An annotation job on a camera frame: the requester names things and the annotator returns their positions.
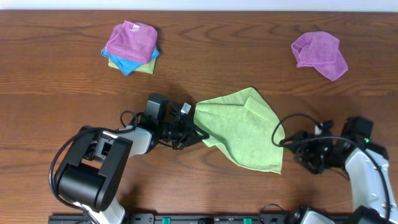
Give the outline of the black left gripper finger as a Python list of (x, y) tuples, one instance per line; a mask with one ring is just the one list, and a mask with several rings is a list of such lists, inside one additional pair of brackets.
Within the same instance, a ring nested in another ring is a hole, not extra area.
[(206, 140), (210, 135), (199, 128), (195, 123), (190, 122), (187, 124), (187, 141), (186, 143), (199, 143), (202, 140)]
[(183, 150), (185, 147), (199, 143), (198, 139), (185, 139), (174, 143), (174, 150)]

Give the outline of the light green microfiber cloth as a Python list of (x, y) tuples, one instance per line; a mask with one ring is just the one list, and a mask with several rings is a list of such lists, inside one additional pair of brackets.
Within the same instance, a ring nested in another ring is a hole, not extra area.
[(216, 146), (237, 166), (280, 174), (284, 150), (275, 140), (285, 138), (279, 118), (256, 91), (249, 87), (236, 93), (196, 104), (194, 123), (210, 137), (203, 142)]

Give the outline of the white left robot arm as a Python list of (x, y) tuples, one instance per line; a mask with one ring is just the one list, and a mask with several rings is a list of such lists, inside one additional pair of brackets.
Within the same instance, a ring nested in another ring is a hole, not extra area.
[(151, 93), (143, 112), (130, 112), (122, 129), (83, 126), (56, 153), (49, 168), (55, 198), (81, 210), (88, 223), (129, 223), (116, 192), (130, 157), (161, 144), (182, 150), (209, 138), (189, 112), (164, 95)]

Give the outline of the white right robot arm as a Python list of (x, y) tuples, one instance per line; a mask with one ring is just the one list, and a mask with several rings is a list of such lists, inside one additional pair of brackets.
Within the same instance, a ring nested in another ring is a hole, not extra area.
[(397, 204), (389, 181), (389, 155), (372, 142), (373, 122), (362, 116), (346, 119), (339, 136), (331, 133), (332, 120), (315, 121), (314, 133), (299, 131), (276, 145), (294, 154), (294, 160), (313, 174), (337, 167), (351, 184), (353, 212), (327, 215), (312, 207), (298, 209), (291, 223), (397, 223)]

